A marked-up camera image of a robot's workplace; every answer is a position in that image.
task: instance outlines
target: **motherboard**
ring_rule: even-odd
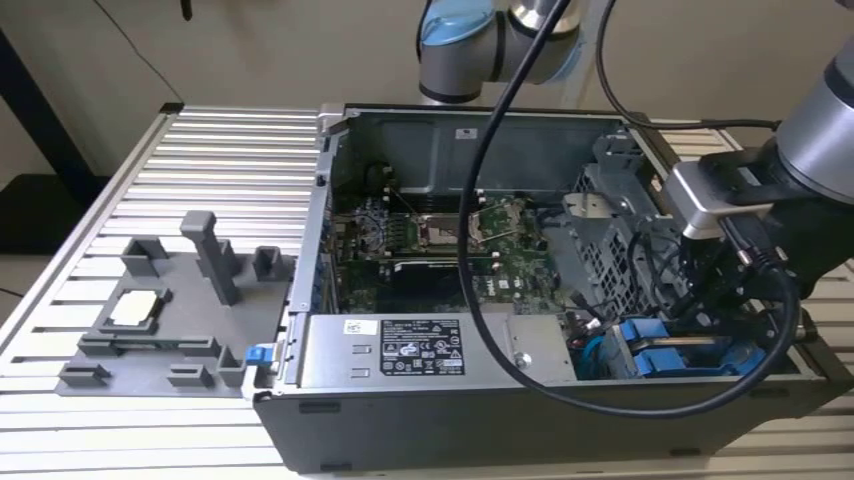
[[[342,313],[466,311],[453,202],[388,192],[334,215]],[[562,313],[571,303],[525,196],[485,195],[469,220],[470,262],[487,311]]]

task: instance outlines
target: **connector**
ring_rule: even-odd
[[[762,219],[753,213],[723,217],[719,221],[739,261],[758,271],[786,263],[783,250],[774,245]]]

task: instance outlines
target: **slotted aluminum platform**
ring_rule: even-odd
[[[298,477],[280,465],[243,400],[63,398],[52,390],[124,271],[116,255],[132,235],[159,235],[167,250],[188,251],[179,221],[187,210],[207,209],[220,219],[218,235],[238,251],[264,244],[296,255],[315,122],[316,112],[294,110],[186,108],[158,117],[0,328],[0,474],[8,478]],[[738,148],[729,135],[707,130],[665,137],[686,161]],[[850,266],[823,279],[807,304],[826,341],[854,368]],[[390,472],[384,478],[842,480],[854,478],[851,451],[849,395],[810,417],[765,424],[711,459]]]

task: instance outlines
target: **cable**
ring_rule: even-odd
[[[611,89],[611,82],[609,81],[607,75],[605,73],[605,61],[602,51],[605,49],[605,32],[607,30],[609,20],[611,19],[611,12],[614,10],[614,5],[617,4],[617,0],[609,0],[609,3],[605,7],[605,12],[602,13],[602,23],[599,24],[599,32],[597,33],[597,46],[594,49],[594,56],[597,62],[597,72],[599,74],[599,83],[602,84],[602,91],[605,92],[605,96],[614,107],[614,110],[619,112],[626,121],[642,128],[653,128],[655,130],[694,130],[697,128],[713,128],[722,129],[729,127],[755,127],[755,128],[769,128],[771,130],[777,130],[779,126],[779,121],[771,120],[754,120],[754,119],[733,119],[733,120],[703,120],[701,122],[690,122],[690,123],[655,123],[647,120],[642,120],[637,118],[631,112],[623,107],[614,95],[614,90]]]
[[[641,304],[641,282],[638,281],[638,266],[635,265],[635,250],[638,248],[638,243],[641,242],[641,230],[638,230],[631,239],[629,240],[629,247],[626,247],[626,261],[629,263],[629,280],[630,280],[630,288],[634,290],[635,294],[633,295],[631,308],[630,312],[637,312]]]
[[[777,365],[779,360],[786,355],[786,351],[793,343],[798,327],[798,320],[801,316],[801,299],[799,291],[794,284],[794,281],[786,274],[786,271],[782,267],[771,265],[770,267],[763,269],[763,273],[771,276],[777,283],[779,283],[783,299],[783,322],[781,334],[777,336],[777,342],[774,343],[770,352],[767,353],[754,370],[747,375],[745,375],[723,392],[691,405],[678,406],[674,408],[651,410],[626,409],[621,407],[589,403],[585,400],[563,396],[559,393],[554,392],[549,387],[530,378],[517,367],[514,362],[509,360],[502,347],[498,345],[495,339],[493,338],[490,328],[483,318],[483,312],[481,311],[481,305],[478,304],[478,294],[474,288],[474,277],[471,273],[471,267],[469,265],[469,216],[471,214],[469,203],[474,196],[481,167],[483,165],[483,160],[486,158],[486,153],[490,148],[493,137],[495,136],[495,132],[498,131],[498,127],[510,108],[513,99],[519,91],[519,88],[522,87],[525,78],[531,70],[534,62],[537,61],[539,52],[543,49],[549,34],[554,30],[555,24],[558,23],[558,20],[569,3],[570,0],[558,0],[555,2],[555,6],[551,9],[551,12],[549,13],[549,16],[546,17],[543,26],[537,33],[534,41],[531,42],[531,47],[525,54],[522,63],[519,64],[517,72],[514,73],[513,78],[507,83],[505,92],[502,93],[502,96],[495,105],[495,109],[493,110],[493,113],[490,115],[490,119],[483,129],[483,136],[481,137],[475,155],[471,161],[469,177],[466,179],[463,191],[461,193],[459,225],[457,229],[457,254],[459,264],[458,269],[463,296],[466,298],[466,304],[469,305],[469,309],[471,311],[471,318],[475,324],[475,328],[478,329],[478,334],[486,345],[487,351],[493,355],[493,358],[498,362],[505,372],[507,372],[513,379],[525,387],[561,403],[606,415],[647,419],[686,417],[689,415],[709,412],[710,410],[714,410],[715,408],[730,403],[733,400],[745,395],[747,391],[753,389],[753,387],[755,387],[759,382],[762,382],[762,380],[770,373],[771,368]]]
[[[646,235],[643,240],[643,256],[646,257],[646,265],[650,270],[650,276],[653,277],[653,301],[655,302],[655,306],[659,311],[670,317],[670,309],[665,304],[661,296],[665,295],[665,282],[662,281],[662,277],[657,275],[655,270],[655,261],[653,260],[654,252],[653,252],[653,241],[650,240],[650,235]]]
[[[128,45],[131,45],[131,49],[134,49],[134,53],[136,54],[136,56],[139,57],[139,59],[146,63],[146,65],[148,65],[148,68],[151,69],[151,71],[155,73],[155,75],[158,75],[158,77],[160,77],[160,80],[163,80],[163,84],[168,87],[170,90],[172,90],[172,94],[175,95],[175,98],[178,98],[178,101],[184,103],[184,98],[180,96],[180,94],[178,93],[178,90],[175,90],[175,87],[172,86],[172,84],[170,83],[170,81],[166,79],[166,77],[163,76],[163,74],[160,73],[160,71],[155,68],[155,66],[151,64],[151,62],[148,61],[148,59],[146,58],[146,56],[142,54],[142,52],[139,51],[139,49],[136,48],[136,44],[134,43],[134,40],[131,40],[131,37],[128,36],[128,34],[124,32],[124,29],[122,28],[122,25],[119,25],[119,22],[116,21],[116,19],[114,18],[114,16],[110,14],[110,12],[107,11],[107,9],[104,8],[104,5],[102,5],[102,2],[99,0],[92,0],[92,3],[95,3],[95,5],[98,6],[98,8],[102,10],[102,12],[104,12],[104,15],[107,16],[107,18],[110,19],[110,21],[112,22],[112,24],[115,25],[116,29],[119,30],[119,33],[122,34],[122,36],[124,37],[124,39],[128,42]]]
[[[9,290],[8,288],[0,287],[0,292],[5,293],[7,295],[12,295],[13,297],[24,298],[23,293],[18,293],[15,290]]]
[[[418,63],[422,62],[422,30],[424,29],[424,19],[427,18],[427,11],[432,5],[432,0],[424,2],[424,10],[422,11],[422,18],[418,20],[418,32],[415,32],[415,55],[418,55]]]

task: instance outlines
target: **white wall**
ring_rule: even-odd
[[[851,34],[854,12],[833,0],[621,0],[606,71],[651,116],[781,119]],[[582,107],[610,108],[595,75]],[[757,145],[766,133],[738,135]]]
[[[191,22],[178,0],[102,1],[188,104],[420,102],[419,0],[194,0]],[[0,27],[84,155],[111,172],[171,92],[91,1],[0,0]],[[555,107],[561,93],[526,88],[519,104]]]
[[[420,100],[420,0],[194,0],[190,23],[178,0],[102,1],[188,103]],[[84,156],[111,173],[171,92],[90,0],[0,0],[0,27]],[[658,117],[782,118],[853,32],[854,13],[833,0],[621,0],[610,76],[630,108]],[[486,103],[499,90],[485,90]],[[518,104],[575,106],[563,93],[526,87]],[[595,76],[581,107],[609,108]],[[46,170],[7,113],[0,149],[24,152],[20,168]],[[0,182],[22,173],[19,161],[0,158]]]

